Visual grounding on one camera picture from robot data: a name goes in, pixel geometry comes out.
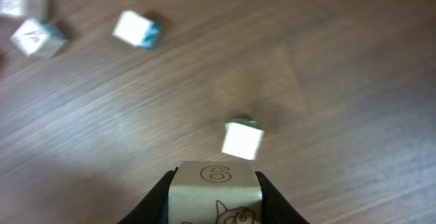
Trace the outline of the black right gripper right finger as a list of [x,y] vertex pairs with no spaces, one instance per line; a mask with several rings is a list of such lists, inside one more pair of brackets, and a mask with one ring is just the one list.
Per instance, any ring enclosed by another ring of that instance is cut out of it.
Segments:
[[262,172],[255,174],[262,188],[262,224],[309,224]]

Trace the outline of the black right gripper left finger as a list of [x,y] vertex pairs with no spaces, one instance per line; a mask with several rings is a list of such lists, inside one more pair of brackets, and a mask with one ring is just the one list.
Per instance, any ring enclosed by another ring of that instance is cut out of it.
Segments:
[[177,169],[166,172],[139,204],[117,224],[168,224],[168,193]]

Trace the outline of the red I wooden block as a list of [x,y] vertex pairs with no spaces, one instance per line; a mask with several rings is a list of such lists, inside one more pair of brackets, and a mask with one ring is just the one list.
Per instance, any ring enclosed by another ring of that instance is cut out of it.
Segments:
[[170,224],[262,222],[262,188],[248,163],[185,161],[168,192]]

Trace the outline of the red A wooden block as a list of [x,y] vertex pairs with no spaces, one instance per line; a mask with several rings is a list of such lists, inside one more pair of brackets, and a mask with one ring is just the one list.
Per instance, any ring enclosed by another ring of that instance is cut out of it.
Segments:
[[249,116],[237,116],[225,124],[221,151],[241,159],[253,161],[264,137],[259,123]]

